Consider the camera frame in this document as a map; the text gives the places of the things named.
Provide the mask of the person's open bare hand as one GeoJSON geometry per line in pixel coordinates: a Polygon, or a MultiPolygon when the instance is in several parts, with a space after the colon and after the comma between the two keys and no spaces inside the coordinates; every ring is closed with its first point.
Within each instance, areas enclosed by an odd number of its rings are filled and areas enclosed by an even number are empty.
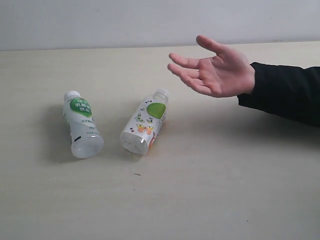
{"type": "Polygon", "coordinates": [[[198,35],[196,42],[215,56],[187,58],[170,53],[173,63],[167,68],[172,74],[195,92],[214,98],[235,97],[253,91],[255,70],[244,54],[204,35],[198,35]]]}

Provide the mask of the black sleeved forearm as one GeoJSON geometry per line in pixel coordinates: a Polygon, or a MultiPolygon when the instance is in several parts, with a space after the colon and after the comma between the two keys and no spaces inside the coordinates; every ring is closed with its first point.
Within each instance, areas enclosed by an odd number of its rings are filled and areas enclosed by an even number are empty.
{"type": "Polygon", "coordinates": [[[254,88],[237,96],[238,104],[303,123],[320,126],[320,68],[254,62],[254,88]]]}

